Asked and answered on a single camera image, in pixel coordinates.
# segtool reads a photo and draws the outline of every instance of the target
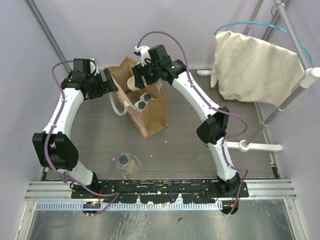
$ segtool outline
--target white plastic connector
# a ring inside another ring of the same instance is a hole
[[[150,47],[148,46],[140,46],[140,47],[135,47],[134,50],[136,53],[140,53],[141,55],[141,65],[144,66],[147,64],[146,59],[151,59],[150,54],[148,50]]]
[[[248,147],[244,145],[244,140],[242,144],[237,141],[227,141],[226,146],[228,149],[238,149],[241,148],[246,152]],[[283,147],[280,144],[265,144],[265,143],[250,143],[250,151],[267,151],[267,152],[280,152],[283,150]]]
[[[247,146],[247,145],[245,145],[245,139],[243,139],[243,140],[241,140],[240,142],[239,142],[239,150],[241,151],[241,152],[248,152],[249,150],[250,150],[250,144]]]
[[[320,79],[320,67],[309,68],[304,71],[304,77],[300,82],[300,86],[308,89],[317,79]]]
[[[91,58],[91,60],[92,60],[94,63],[93,63],[92,61],[90,62],[90,71],[91,71],[91,73],[93,73],[94,70],[95,70],[94,75],[97,75],[97,74],[99,74],[98,66],[97,66],[94,58]]]
[[[196,73],[201,77],[211,76],[212,70],[198,70],[198,71],[196,71]]]

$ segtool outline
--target beige cloth bag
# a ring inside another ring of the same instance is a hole
[[[279,106],[304,75],[295,52],[231,31],[216,37],[211,87],[226,100]]]

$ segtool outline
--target blue cable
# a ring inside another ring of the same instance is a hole
[[[217,35],[217,32],[218,32],[220,29],[223,29],[223,28],[226,28],[226,27],[229,27],[229,26],[232,26],[232,25],[237,25],[237,24],[259,24],[259,25],[263,25],[263,26],[267,26],[267,27],[271,27],[271,28],[280,30],[280,31],[288,34],[288,31],[285,30],[284,28],[279,27],[279,26],[276,26],[276,25],[273,25],[273,24],[270,24],[270,23],[262,22],[262,21],[235,21],[235,22],[231,22],[231,23],[228,23],[228,24],[225,24],[225,25],[219,27],[219,28],[214,32],[214,35]],[[305,53],[306,53],[306,54],[308,55],[308,57],[309,57],[310,63],[312,63],[312,56],[311,56],[311,53],[310,53],[309,49],[307,48],[307,46],[306,46],[303,42],[302,42],[301,44],[302,44],[302,46],[303,46],[303,49],[304,49]]]

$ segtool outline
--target white wall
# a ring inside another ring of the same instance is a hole
[[[174,35],[184,46],[193,68],[211,68],[214,31],[227,23],[249,20],[258,0],[36,0],[66,58],[94,58],[98,67],[118,65],[133,55],[140,37],[154,30]],[[269,21],[272,0],[266,0],[260,21]],[[229,27],[243,32],[245,25]],[[264,29],[253,27],[260,36]],[[178,46],[166,36],[143,42],[164,44],[173,59],[182,59]]]
[[[319,1],[294,0],[287,12],[312,54],[313,67],[320,67]],[[294,51],[289,36],[274,33],[272,43]],[[274,109],[266,104],[260,108],[264,117]],[[276,154],[281,175],[292,179],[313,239],[320,239],[320,82],[305,90],[268,130],[273,142],[283,145],[283,151]]]
[[[32,136],[58,102],[51,77],[58,58],[23,0],[0,1],[0,31],[0,238],[11,240],[29,181],[40,175]]]

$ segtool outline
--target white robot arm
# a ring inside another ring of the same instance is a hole
[[[50,168],[45,156],[45,140],[59,115],[58,122],[54,125],[54,129],[49,136],[47,147],[49,158],[59,173],[67,173],[68,176],[94,192],[100,190],[97,175],[86,169],[79,161],[78,150],[70,141],[70,131],[78,108],[85,97],[92,100],[118,90],[108,69],[104,70],[104,74],[107,81],[103,81],[93,60],[74,59],[73,71],[61,83],[65,99],[63,100],[61,94],[56,109],[43,132],[35,133],[32,137],[40,164],[43,167]]]
[[[134,53],[141,57],[141,63],[132,68],[134,82],[128,82],[128,87],[134,91],[163,79],[177,89],[193,106],[202,121],[202,125],[197,129],[197,135],[208,145],[212,153],[220,190],[226,194],[234,192],[241,179],[237,171],[227,164],[228,162],[233,166],[227,147],[224,147],[226,160],[222,152],[222,140],[226,136],[228,116],[213,109],[220,107],[205,94],[190,73],[190,78],[188,77],[184,63],[180,60],[171,61],[163,45],[152,48],[136,47]]]

